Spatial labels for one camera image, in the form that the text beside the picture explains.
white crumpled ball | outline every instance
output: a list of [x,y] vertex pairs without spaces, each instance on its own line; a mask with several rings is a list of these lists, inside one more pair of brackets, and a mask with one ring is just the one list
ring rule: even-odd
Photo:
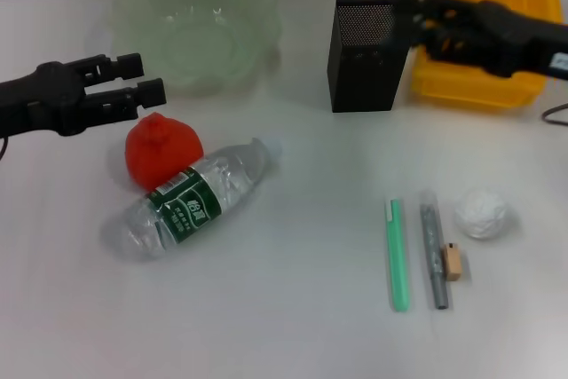
[[458,201],[455,222],[469,237],[491,239],[503,230],[508,210],[507,203],[495,191],[477,189]]

bottle label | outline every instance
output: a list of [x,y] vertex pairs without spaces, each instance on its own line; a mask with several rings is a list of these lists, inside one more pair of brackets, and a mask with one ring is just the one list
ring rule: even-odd
[[177,243],[221,215],[221,205],[209,184],[192,168],[178,173],[148,196]]

white table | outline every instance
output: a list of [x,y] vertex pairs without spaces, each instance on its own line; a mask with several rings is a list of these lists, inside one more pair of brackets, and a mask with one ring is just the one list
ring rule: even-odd
[[[170,94],[161,113],[208,151],[279,136],[285,153],[238,215],[159,262],[128,263],[100,228],[139,197],[122,145],[134,122],[73,138],[11,138],[0,162],[0,376],[6,378],[460,379],[565,377],[568,130],[521,115],[406,103],[332,114],[335,0],[280,0],[280,56],[233,93]],[[0,81],[41,62],[109,53],[111,0],[0,1]],[[452,201],[499,190],[519,217],[496,241],[460,235]],[[437,312],[417,194],[438,193],[468,262]],[[383,203],[405,198],[411,310],[392,311]]]

translucent bowl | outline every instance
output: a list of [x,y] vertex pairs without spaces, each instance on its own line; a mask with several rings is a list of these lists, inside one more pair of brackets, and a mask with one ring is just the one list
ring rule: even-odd
[[119,50],[142,55],[165,83],[229,83],[280,38],[277,0],[114,0]]

red ball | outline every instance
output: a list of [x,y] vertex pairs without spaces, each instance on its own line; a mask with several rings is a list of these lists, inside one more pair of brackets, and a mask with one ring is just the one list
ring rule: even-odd
[[152,113],[128,133],[125,157],[132,179],[153,191],[201,159],[203,147],[191,127]]

